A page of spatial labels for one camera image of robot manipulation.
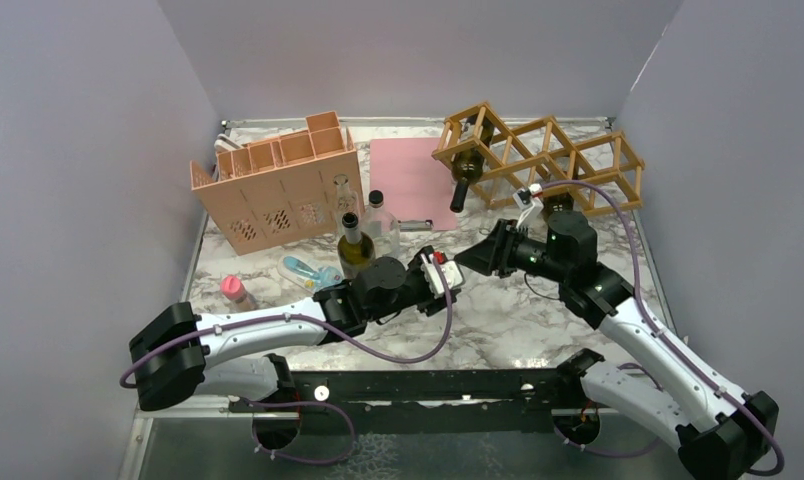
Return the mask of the large clear glass jar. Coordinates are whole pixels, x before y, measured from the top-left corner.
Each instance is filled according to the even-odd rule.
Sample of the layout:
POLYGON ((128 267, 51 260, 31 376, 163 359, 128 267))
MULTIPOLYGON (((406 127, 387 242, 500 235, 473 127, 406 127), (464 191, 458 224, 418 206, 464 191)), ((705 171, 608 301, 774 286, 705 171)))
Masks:
POLYGON ((400 258, 400 226, 385 208, 380 190, 372 190, 368 195, 362 230, 372 239, 376 257, 400 258))

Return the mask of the dark bottle black cap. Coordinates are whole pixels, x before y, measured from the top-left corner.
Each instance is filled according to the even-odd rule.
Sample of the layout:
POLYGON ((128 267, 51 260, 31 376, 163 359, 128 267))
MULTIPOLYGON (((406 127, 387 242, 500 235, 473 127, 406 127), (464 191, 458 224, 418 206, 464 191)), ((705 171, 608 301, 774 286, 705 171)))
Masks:
POLYGON ((450 203, 450 210, 461 213, 464 210, 469 188, 477 183, 483 175, 483 156, 476 150, 468 150, 456 154, 451 163, 451 174, 455 187, 450 203))

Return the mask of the clear glass bottle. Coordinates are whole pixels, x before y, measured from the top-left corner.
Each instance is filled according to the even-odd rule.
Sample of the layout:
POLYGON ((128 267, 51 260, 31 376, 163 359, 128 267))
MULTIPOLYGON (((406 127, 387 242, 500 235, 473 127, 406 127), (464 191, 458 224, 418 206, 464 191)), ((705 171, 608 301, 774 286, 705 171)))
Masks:
POLYGON ((343 227, 343 217, 354 214, 356 217, 361 215, 362 205, 359 193, 352 187, 349 177, 346 174, 338 174, 333 179, 336 189, 334 202, 334 217, 336 226, 343 227))

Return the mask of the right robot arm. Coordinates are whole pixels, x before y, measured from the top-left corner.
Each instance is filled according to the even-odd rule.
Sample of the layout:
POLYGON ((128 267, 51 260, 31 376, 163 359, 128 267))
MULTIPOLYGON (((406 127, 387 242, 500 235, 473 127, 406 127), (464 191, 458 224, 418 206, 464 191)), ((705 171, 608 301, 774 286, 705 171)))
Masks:
POLYGON ((577 211, 553 214, 538 241, 516 221, 501 219, 481 242, 455 256, 481 275, 501 278, 521 270, 558 285, 558 298, 575 316, 626 350, 658 385, 638 381, 594 352, 560 367, 557 398, 578 407, 586 400, 611 407, 677 452, 696 479, 755 475, 755 464, 774 452, 777 403, 764 391, 747 393, 710 367, 650 312, 637 281, 628 282, 597 256, 597 233, 577 211))

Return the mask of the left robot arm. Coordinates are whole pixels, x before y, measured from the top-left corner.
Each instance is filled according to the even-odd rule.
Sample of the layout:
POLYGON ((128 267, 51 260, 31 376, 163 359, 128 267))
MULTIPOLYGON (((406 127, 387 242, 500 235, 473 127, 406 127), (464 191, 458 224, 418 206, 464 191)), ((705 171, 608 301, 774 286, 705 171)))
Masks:
POLYGON ((297 346, 348 342, 401 364, 357 341, 371 322, 408 308, 450 313, 464 275, 456 262, 427 246, 408 263, 381 257, 351 280, 300 301, 239 314, 197 314, 188 302, 166 307, 129 342, 131 366, 119 384, 133 389, 143 411, 176 406, 212 386, 215 367, 247 355, 297 346))

